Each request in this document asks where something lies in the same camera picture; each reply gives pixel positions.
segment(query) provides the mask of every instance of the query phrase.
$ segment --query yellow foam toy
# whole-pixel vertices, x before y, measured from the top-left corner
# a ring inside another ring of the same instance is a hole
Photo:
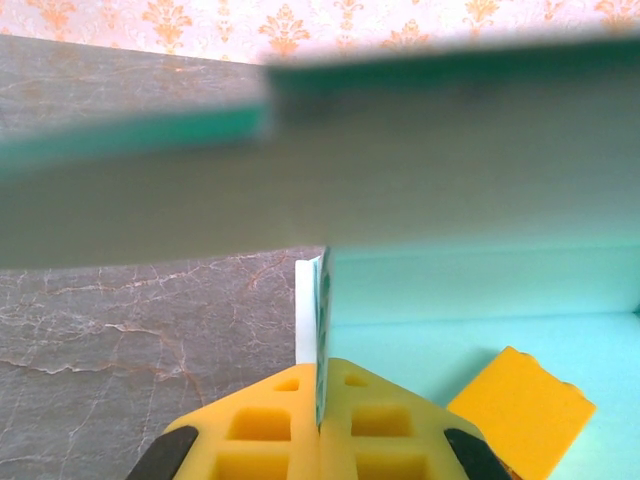
[[[467,480],[444,435],[468,421],[340,359],[321,432],[315,365],[297,365],[187,414],[198,436],[175,480]]]
[[[448,406],[523,480],[547,478],[596,410],[575,386],[507,347]]]

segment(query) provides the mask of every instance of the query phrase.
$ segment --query floral wallpaper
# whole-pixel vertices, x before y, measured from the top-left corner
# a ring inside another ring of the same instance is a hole
[[[250,63],[639,26],[640,0],[0,0],[3,34]]]

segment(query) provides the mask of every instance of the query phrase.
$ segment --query gray marble surface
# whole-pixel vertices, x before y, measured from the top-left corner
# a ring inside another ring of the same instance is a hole
[[[0,36],[0,138],[238,101],[259,74]],[[0,480],[124,478],[174,418],[292,365],[293,264],[318,253],[0,272]]]

